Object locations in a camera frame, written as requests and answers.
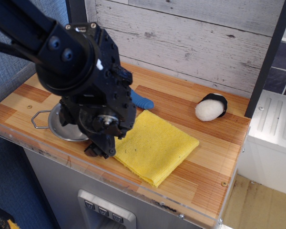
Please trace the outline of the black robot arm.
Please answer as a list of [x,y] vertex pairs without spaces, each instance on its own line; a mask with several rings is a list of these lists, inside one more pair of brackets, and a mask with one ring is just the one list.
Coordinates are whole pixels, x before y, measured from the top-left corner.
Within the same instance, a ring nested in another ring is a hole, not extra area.
[[134,125],[136,106],[133,76],[106,30],[95,22],[61,26],[28,0],[0,0],[0,31],[35,63],[42,86],[61,97],[60,124],[77,125],[88,137],[87,154],[114,156],[115,140]]

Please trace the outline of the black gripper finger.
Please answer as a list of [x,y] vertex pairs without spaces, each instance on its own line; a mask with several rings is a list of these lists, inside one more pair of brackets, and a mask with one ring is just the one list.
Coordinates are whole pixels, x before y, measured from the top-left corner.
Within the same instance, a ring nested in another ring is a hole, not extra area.
[[74,124],[74,119],[72,115],[70,114],[69,110],[62,104],[60,105],[60,110],[59,110],[59,122],[61,126]]
[[92,157],[104,157],[105,159],[109,158],[108,155],[108,145],[106,143],[99,143],[96,144],[94,142],[90,143],[84,150],[84,153],[87,156],[92,156]]

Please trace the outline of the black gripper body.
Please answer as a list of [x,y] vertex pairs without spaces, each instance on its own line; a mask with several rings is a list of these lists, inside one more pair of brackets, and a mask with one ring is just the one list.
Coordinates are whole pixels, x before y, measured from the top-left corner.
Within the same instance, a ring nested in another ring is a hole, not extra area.
[[121,67],[117,45],[97,23],[70,24],[68,28],[89,40],[96,63],[84,83],[86,89],[63,96],[60,104],[91,143],[106,143],[108,155],[115,155],[115,138],[124,138],[135,122],[136,106],[130,104],[132,73]]

